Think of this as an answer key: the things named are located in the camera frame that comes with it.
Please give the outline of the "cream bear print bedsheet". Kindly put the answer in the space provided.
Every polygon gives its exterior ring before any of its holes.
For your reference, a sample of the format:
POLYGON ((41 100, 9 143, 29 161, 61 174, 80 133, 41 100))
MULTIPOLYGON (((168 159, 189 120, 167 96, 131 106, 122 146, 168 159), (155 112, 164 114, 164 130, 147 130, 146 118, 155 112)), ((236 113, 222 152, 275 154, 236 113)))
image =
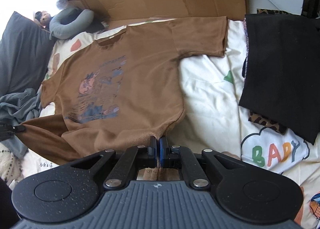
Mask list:
POLYGON ((238 105, 246 52, 243 23, 231 20, 223 57, 200 55, 181 60, 185 117, 168 140, 196 153, 211 148, 291 178, 304 194, 296 222, 303 228, 319 228, 309 207, 311 198, 319 193, 319 144, 303 141, 292 130, 282 135, 248 120, 249 111, 238 105))

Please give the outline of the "grey neck pillow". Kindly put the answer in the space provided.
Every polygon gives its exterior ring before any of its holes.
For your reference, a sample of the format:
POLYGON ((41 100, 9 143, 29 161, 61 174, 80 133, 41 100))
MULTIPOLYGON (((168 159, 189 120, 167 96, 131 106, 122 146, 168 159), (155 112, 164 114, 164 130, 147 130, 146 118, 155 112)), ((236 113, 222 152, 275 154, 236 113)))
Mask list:
POLYGON ((77 7, 68 7, 49 23, 49 38, 66 40, 84 32, 93 22, 94 12, 89 9, 81 10, 77 7))

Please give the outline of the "leopard print cloth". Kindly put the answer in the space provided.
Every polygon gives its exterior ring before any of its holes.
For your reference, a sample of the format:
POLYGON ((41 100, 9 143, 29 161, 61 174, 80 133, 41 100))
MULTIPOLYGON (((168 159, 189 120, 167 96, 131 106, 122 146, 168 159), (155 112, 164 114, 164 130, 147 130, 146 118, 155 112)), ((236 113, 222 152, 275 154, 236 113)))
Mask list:
POLYGON ((284 135, 287 131, 287 127, 285 127, 284 125, 282 125, 276 121, 273 121, 264 115, 261 115, 259 113, 255 113, 251 110, 249 111, 248 120, 250 122, 259 124, 263 127, 270 128, 270 129, 274 130, 275 132, 280 133, 282 135, 284 135))

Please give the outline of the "dark grey pillow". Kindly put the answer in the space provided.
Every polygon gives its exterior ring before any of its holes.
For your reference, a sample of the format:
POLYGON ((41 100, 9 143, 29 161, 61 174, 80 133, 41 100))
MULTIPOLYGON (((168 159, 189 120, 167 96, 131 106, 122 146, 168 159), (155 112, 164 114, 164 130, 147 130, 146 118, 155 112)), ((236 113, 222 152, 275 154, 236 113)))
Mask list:
POLYGON ((1 96, 38 90, 56 39, 35 22, 13 12, 1 38, 1 96))

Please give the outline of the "small teddy bear toy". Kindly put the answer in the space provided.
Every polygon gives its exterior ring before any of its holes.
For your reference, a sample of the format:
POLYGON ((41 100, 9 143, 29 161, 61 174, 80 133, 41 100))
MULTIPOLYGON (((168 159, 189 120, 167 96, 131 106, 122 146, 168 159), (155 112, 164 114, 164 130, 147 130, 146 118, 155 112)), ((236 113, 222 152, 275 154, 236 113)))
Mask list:
POLYGON ((34 15, 34 21, 47 31, 49 31, 49 24, 52 18, 53 17, 47 11, 38 11, 34 15))

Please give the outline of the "brown printed t-shirt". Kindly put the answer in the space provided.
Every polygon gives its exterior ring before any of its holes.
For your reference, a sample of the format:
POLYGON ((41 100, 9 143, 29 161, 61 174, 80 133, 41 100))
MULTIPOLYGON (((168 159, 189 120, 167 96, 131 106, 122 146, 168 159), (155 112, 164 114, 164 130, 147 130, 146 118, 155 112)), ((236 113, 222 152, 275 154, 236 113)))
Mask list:
POLYGON ((180 60, 222 57, 227 18, 180 18, 127 26, 77 51, 41 86, 51 116, 24 122, 18 138, 58 165, 105 149, 148 145, 184 118, 180 60))

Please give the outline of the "black folded garment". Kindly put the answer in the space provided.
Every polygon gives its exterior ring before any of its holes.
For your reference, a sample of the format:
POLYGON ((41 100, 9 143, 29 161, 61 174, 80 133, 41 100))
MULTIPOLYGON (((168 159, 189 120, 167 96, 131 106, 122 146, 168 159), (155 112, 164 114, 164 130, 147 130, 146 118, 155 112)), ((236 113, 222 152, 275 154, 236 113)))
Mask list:
POLYGON ((314 144, 319 133, 319 19, 247 14, 240 106, 314 144))

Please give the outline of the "grey denim garment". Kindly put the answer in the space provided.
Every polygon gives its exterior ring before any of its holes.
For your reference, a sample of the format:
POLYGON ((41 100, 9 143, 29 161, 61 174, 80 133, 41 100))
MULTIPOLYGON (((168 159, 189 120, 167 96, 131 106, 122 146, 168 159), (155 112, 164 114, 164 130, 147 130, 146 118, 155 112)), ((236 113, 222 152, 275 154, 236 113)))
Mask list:
MULTIPOLYGON (((41 92, 34 89, 1 96, 1 123, 18 126, 39 117, 42 110, 40 96, 41 92)), ((23 158, 27 151, 27 146, 16 135, 1 143, 19 159, 23 158)))

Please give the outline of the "blue cartoon print cloth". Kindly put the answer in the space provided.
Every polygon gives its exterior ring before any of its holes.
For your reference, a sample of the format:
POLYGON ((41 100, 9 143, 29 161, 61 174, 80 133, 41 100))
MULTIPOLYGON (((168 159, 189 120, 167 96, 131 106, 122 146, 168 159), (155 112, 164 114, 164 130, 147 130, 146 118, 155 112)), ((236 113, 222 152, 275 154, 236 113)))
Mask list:
POLYGON ((311 214, 317 219, 320 219, 320 193, 315 194, 309 203, 311 214))

